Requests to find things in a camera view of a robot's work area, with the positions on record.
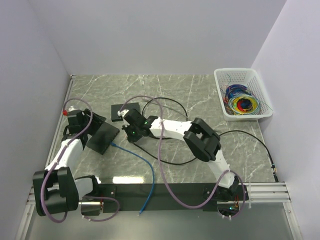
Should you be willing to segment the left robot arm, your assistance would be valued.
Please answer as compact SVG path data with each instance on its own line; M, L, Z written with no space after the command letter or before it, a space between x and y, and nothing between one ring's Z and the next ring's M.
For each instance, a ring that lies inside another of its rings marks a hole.
M57 155L45 170L33 174L32 183L36 211L48 216L74 211L79 205L77 189L71 168L89 140L94 137L106 118L89 109L63 111L68 124L65 126Z

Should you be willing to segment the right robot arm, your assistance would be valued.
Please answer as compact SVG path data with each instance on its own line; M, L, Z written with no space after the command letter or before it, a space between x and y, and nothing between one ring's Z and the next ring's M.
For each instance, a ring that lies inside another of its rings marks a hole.
M123 119L122 129L129 142L135 143L142 137L151 136L160 141L163 138L180 140L187 144L196 159L208 164L217 183L199 207L210 200L233 201L237 195L244 202L249 199L243 181L230 169L223 156L219 135L203 119L176 121L153 115L145 118L136 109L119 110L117 114Z

